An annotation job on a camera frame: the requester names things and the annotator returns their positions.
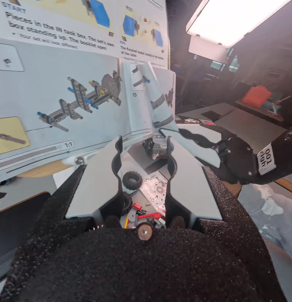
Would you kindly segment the white sticker sheet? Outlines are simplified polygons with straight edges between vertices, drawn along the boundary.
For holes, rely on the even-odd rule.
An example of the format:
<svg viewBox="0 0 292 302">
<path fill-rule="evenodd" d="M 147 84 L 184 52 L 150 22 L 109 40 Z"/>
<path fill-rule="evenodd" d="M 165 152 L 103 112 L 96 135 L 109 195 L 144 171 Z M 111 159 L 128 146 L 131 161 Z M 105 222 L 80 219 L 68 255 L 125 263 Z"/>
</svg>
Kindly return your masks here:
<svg viewBox="0 0 292 302">
<path fill-rule="evenodd" d="M 139 190 L 155 210 L 166 212 L 167 179 L 159 171 L 144 178 Z"/>
</svg>

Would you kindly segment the orange basket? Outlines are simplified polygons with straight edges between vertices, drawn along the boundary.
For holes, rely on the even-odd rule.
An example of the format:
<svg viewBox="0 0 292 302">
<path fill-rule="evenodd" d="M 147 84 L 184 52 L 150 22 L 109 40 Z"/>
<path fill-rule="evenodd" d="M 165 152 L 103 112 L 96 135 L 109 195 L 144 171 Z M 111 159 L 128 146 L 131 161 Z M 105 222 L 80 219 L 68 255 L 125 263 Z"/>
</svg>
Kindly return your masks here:
<svg viewBox="0 0 292 302">
<path fill-rule="evenodd" d="M 272 96 L 272 92 L 265 86 L 257 85 L 251 87 L 242 97 L 241 102 L 254 108 L 260 108 Z"/>
</svg>

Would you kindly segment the bright ceiling light panel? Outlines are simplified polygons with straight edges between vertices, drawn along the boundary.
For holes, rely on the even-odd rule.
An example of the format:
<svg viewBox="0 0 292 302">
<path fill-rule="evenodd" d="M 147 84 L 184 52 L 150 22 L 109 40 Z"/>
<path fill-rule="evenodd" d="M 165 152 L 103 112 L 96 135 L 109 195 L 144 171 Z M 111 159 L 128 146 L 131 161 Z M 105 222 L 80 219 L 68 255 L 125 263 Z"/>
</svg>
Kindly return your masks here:
<svg viewBox="0 0 292 302">
<path fill-rule="evenodd" d="M 203 0 L 186 25 L 186 33 L 226 48 L 286 6 L 290 0 Z"/>
</svg>

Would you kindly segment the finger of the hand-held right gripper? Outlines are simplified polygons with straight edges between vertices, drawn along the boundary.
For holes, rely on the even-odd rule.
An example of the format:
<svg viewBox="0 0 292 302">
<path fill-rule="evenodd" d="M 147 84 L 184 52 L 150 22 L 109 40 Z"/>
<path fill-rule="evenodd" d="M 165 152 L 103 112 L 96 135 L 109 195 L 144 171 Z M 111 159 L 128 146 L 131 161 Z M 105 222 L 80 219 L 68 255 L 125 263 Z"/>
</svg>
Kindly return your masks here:
<svg viewBox="0 0 292 302">
<path fill-rule="evenodd" d="M 178 145 L 182 146 L 192 156 L 199 158 L 205 163 L 210 164 L 216 168 L 220 167 L 221 160 L 215 150 L 201 147 L 190 139 L 171 139 L 171 141 L 174 145 L 177 143 Z"/>
<path fill-rule="evenodd" d="M 178 130 L 162 127 L 160 133 L 167 137 L 171 136 L 182 147 L 198 145 L 207 149 L 223 141 L 221 133 L 206 127 L 185 127 Z"/>
</svg>

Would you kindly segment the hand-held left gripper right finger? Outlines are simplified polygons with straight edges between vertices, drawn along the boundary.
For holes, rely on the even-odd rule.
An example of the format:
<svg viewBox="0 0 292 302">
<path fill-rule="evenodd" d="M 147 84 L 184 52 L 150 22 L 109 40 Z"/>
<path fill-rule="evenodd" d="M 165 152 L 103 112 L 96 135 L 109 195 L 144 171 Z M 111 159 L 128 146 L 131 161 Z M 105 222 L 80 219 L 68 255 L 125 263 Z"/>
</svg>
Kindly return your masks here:
<svg viewBox="0 0 292 302">
<path fill-rule="evenodd" d="M 171 136 L 167 155 L 166 226 L 174 217 L 182 217 L 186 227 L 194 227 L 200 219 L 222 221 L 204 166 Z"/>
</svg>

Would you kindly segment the dim ceiling light panel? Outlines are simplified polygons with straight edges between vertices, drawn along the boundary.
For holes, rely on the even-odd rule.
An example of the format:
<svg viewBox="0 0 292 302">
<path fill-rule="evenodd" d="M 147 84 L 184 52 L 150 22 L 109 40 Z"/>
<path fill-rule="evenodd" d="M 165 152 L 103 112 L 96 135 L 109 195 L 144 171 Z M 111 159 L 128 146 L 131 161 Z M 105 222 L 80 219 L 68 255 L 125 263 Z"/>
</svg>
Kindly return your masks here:
<svg viewBox="0 0 292 302">
<path fill-rule="evenodd" d="M 188 51 L 212 61 L 226 64 L 228 59 L 227 49 L 221 44 L 202 39 L 199 36 L 191 36 Z"/>
</svg>

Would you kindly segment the printed task instruction sheet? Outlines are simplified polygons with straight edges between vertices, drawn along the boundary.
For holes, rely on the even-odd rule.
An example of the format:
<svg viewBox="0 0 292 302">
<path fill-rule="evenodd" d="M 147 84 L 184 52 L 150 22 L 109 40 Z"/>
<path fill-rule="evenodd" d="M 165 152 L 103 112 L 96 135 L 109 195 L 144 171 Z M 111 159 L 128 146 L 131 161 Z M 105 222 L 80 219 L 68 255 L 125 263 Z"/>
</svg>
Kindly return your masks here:
<svg viewBox="0 0 292 302">
<path fill-rule="evenodd" d="M 0 0 L 0 38 L 169 69 L 166 1 Z"/>
</svg>

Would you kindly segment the grey desk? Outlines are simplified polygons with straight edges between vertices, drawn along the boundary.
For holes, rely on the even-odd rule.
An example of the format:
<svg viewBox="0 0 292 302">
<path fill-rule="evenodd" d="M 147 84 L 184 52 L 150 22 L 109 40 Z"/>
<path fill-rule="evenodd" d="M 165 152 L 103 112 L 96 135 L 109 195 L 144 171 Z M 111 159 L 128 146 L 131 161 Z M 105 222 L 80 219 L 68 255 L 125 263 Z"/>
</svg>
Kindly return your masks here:
<svg viewBox="0 0 292 302">
<path fill-rule="evenodd" d="M 208 166 L 215 174 L 216 174 L 216 169 L 219 169 L 205 162 L 203 162 L 203 164 Z M 7 193 L 6 197 L 0 198 L 0 210 L 4 210 L 9 206 L 15 205 L 16 203 L 23 201 L 27 198 L 30 198 L 43 191 L 47 191 L 50 194 L 53 194 L 53 192 L 55 192 L 56 189 L 57 188 L 53 176 L 37 177 L 37 178 L 20 178 L 20 179 L 12 180 L 11 183 L 0 185 L 0 193 Z"/>
</svg>

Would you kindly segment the pile of small building pieces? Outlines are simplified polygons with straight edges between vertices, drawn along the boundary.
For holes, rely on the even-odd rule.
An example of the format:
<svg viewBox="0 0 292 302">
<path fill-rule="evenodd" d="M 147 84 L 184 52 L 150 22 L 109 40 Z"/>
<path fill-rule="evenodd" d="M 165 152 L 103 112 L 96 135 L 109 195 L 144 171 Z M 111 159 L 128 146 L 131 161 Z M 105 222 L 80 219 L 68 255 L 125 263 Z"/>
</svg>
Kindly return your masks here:
<svg viewBox="0 0 292 302">
<path fill-rule="evenodd" d="M 137 229 L 142 224 L 156 229 L 166 228 L 166 212 L 163 207 L 159 207 L 156 212 L 149 212 L 139 204 L 133 203 L 122 217 L 125 218 L 121 223 L 124 229 Z"/>
</svg>

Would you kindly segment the patterned grey clothing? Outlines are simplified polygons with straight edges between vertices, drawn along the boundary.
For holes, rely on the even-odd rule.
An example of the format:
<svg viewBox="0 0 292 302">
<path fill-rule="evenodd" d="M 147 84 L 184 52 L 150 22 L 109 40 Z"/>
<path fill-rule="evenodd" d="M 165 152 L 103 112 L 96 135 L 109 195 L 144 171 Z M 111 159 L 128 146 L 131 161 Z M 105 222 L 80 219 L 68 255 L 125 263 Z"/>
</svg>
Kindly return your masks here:
<svg viewBox="0 0 292 302">
<path fill-rule="evenodd" d="M 268 244 L 281 282 L 292 284 L 292 199 L 268 185 L 249 184 L 242 186 L 238 200 Z"/>
</svg>

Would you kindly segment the grey work table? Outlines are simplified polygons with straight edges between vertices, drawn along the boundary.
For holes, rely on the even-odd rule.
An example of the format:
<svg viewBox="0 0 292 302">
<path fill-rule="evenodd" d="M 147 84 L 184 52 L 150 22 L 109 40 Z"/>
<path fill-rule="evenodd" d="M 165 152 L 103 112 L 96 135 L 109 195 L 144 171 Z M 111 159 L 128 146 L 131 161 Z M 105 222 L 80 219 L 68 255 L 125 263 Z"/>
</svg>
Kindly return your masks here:
<svg viewBox="0 0 292 302">
<path fill-rule="evenodd" d="M 185 109 L 183 113 L 177 113 L 176 115 L 206 119 L 203 113 L 207 111 L 213 111 L 220 115 L 220 119 L 214 123 L 246 141 L 254 150 L 254 153 L 261 151 L 286 131 L 286 129 L 278 125 L 226 103 L 215 104 L 191 111 Z"/>
</svg>

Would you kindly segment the black toy tire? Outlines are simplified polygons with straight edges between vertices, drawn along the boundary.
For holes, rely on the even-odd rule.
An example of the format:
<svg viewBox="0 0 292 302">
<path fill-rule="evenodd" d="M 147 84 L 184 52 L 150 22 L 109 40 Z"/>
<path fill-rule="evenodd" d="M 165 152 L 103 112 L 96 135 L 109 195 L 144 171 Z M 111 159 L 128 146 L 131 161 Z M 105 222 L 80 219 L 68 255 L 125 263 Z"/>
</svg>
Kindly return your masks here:
<svg viewBox="0 0 292 302">
<path fill-rule="evenodd" d="M 122 183 L 126 189 L 134 191 L 142 186 L 143 178 L 138 172 L 129 171 L 124 174 Z"/>
<path fill-rule="evenodd" d="M 123 204 L 121 216 L 127 215 L 133 205 L 131 196 L 126 192 L 123 192 L 123 202 L 124 202 L 124 204 Z"/>
</svg>

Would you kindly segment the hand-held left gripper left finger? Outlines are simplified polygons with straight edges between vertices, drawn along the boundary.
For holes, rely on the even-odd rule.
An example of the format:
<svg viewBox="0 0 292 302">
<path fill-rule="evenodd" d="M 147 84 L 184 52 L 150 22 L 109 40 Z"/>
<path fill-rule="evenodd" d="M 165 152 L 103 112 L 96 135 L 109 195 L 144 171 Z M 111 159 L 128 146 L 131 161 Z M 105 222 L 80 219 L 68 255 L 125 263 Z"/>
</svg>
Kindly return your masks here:
<svg viewBox="0 0 292 302">
<path fill-rule="evenodd" d="M 122 136 L 117 136 L 88 161 L 65 218 L 92 217 L 95 222 L 104 222 L 108 216 L 121 218 L 122 151 Z"/>
</svg>

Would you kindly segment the building instruction booklet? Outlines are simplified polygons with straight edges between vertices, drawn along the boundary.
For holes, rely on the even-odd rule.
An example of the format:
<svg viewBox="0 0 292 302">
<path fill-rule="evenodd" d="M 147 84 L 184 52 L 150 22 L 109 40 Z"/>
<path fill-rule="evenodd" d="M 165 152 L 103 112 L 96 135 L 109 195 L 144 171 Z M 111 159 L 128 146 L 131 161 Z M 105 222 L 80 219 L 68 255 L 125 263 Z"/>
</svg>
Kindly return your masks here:
<svg viewBox="0 0 292 302">
<path fill-rule="evenodd" d="M 86 165 L 117 136 L 123 148 L 177 130 L 175 73 L 149 62 L 0 39 L 0 182 L 74 157 Z"/>
</svg>

